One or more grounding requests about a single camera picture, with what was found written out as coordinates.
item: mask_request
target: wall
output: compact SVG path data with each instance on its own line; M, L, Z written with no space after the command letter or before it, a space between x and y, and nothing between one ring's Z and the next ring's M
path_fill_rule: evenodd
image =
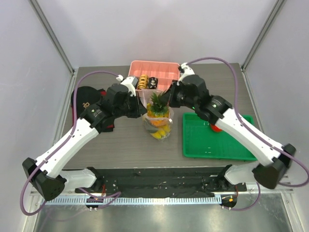
M28 1L0 7L1 231L19 232L22 162L53 141L70 74Z
M309 166L309 2L287 1L247 72L262 126L269 136L297 148L296 157ZM293 163L293 183L306 174ZM296 188L296 205L309 231L309 186Z
M39 0L74 67L133 60L242 63L276 0Z

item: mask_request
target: gray floor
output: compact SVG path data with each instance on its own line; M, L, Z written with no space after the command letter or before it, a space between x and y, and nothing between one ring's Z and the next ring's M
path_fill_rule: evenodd
M254 202L254 195L239 195L238 207ZM263 194L259 204L244 212L223 210L218 205L110 206L83 212L84 206L46 206L35 232L291 232L280 194Z
M195 73L206 81L210 94L220 95L234 103L234 80L230 70L224 64L196 64L191 66ZM248 91L238 64L233 64L238 75L239 110L241 114L256 118ZM84 74L95 70L109 70L127 76L129 66L84 67L80 68L77 80ZM115 77L95 74L83 81L84 86L107 89L116 83ZM196 167L225 166L237 164L232 160L192 159L183 156L182 117L188 108L175 109L171 135L165 141L157 141L142 126L141 119L119 118L115 121L114 132L102 133L85 145L66 165L67 169L85 168L146 168L146 167ZM69 110L64 132L72 126L72 114Z

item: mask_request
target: plastic bag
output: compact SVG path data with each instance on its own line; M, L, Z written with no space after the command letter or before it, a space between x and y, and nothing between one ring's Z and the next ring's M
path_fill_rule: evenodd
M145 108L152 104L151 95L155 92L159 94L160 90L145 89L142 91L142 102ZM169 107L168 117L151 117L144 114L141 118L145 129L156 139L162 140L170 135L173 124L174 111Z

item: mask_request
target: pineapple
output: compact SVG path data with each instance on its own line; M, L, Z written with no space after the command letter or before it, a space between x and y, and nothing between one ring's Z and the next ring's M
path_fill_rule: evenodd
M169 117L169 106L162 101L162 95L164 92L156 94L153 93L150 97L153 104L147 104L147 116L149 118ZM156 126L164 126L168 123L168 119L163 120L150 120L150 122Z

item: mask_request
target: red tomato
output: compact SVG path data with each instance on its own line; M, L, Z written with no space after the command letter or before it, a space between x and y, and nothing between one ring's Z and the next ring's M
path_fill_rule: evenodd
M214 132L221 132L221 131L222 131L219 127L217 127L217 126L215 126L215 125L213 125L213 124L210 124L210 125L211 125L211 129L212 129Z

